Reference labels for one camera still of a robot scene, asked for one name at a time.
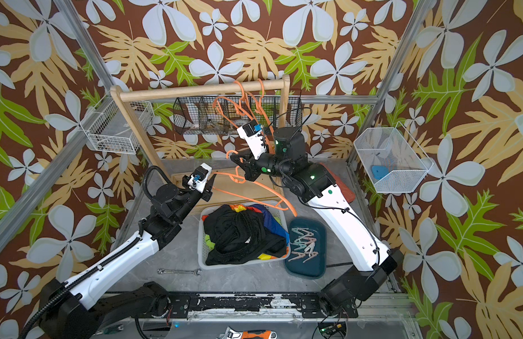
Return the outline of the orange hanger of black shorts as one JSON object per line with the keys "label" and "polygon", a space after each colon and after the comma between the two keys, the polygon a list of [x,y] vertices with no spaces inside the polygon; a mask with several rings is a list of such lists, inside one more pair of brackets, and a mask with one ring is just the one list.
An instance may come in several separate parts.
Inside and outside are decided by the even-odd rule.
{"label": "orange hanger of black shorts", "polygon": [[223,151],[215,151],[211,157],[213,172],[217,172],[218,175],[213,184],[211,200],[208,203],[201,202],[200,206],[216,207],[225,203],[235,205],[253,201],[269,204],[268,201],[273,200],[275,203],[271,205],[276,206],[278,210],[289,211],[293,216],[298,216],[296,208],[285,199],[283,190],[273,185],[270,177],[260,176],[255,182],[244,180],[244,171],[236,168]]}

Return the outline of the orange hanger of rainbow shorts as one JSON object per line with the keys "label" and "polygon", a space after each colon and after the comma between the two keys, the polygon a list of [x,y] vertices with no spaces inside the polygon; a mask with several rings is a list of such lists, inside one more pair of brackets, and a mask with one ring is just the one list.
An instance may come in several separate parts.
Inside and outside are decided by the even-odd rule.
{"label": "orange hanger of rainbow shorts", "polygon": [[240,88],[240,97],[237,100],[232,100],[224,95],[218,96],[212,103],[212,108],[227,120],[231,126],[238,128],[237,123],[231,119],[234,115],[239,117],[246,117],[248,121],[256,120],[259,123],[258,117],[262,117],[258,112],[254,103],[254,99],[247,95],[244,86],[239,81],[234,81],[234,84]]}

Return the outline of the mint clothespin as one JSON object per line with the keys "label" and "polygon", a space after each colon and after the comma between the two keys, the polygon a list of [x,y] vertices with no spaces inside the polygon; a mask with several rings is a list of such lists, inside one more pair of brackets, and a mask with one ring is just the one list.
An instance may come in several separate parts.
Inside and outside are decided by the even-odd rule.
{"label": "mint clothespin", "polygon": [[310,240],[310,241],[306,241],[306,242],[294,241],[292,243],[292,246],[294,246],[295,251],[304,251],[304,252],[314,251],[315,245],[316,245],[315,240]]}

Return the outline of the orange hanger of green shorts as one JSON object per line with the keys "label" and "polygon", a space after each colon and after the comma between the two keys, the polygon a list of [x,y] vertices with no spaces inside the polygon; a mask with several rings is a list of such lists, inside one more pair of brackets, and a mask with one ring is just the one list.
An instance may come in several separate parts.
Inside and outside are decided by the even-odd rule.
{"label": "orange hanger of green shorts", "polygon": [[264,87],[263,81],[259,79],[258,83],[261,86],[260,98],[256,99],[255,96],[250,92],[247,92],[247,95],[250,95],[254,99],[254,103],[257,108],[257,112],[265,119],[265,121],[268,124],[267,127],[269,129],[269,132],[266,134],[266,142],[267,142],[267,146],[268,146],[268,150],[269,150],[270,154],[274,155],[275,154],[274,144],[269,140],[269,137],[268,137],[269,134],[271,134],[271,135],[274,134],[273,122],[269,119],[269,117],[262,105],[262,101],[263,101],[264,95],[265,95],[265,87]]}

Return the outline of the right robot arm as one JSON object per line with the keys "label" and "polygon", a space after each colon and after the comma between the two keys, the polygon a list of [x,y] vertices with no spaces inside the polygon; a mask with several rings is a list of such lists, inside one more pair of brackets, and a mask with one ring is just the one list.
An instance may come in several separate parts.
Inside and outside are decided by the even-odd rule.
{"label": "right robot arm", "polygon": [[238,128],[248,151],[230,156],[254,182],[262,175],[279,177],[300,203],[314,209],[343,243],[353,265],[319,294],[325,315],[346,312],[356,318],[357,302],[368,300],[404,260],[399,249],[390,249],[363,223],[346,201],[336,179],[325,166],[308,159],[303,135],[294,127],[274,131],[274,152],[269,152],[264,129],[251,121]]}

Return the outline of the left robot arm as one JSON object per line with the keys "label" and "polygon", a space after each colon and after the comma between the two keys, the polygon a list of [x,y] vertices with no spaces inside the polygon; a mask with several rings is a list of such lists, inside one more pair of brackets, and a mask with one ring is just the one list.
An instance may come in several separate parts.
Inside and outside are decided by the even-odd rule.
{"label": "left robot arm", "polygon": [[18,336],[28,337],[37,326],[51,338],[91,338],[101,327],[127,317],[165,312],[168,292],[155,282],[133,292],[104,295],[133,268],[174,240],[196,204],[212,197],[215,178],[211,166],[203,163],[183,177],[183,186],[178,187],[162,168],[150,166],[141,188],[151,202],[151,212],[138,222],[138,231],[80,274],[47,284],[42,289],[42,306]]}

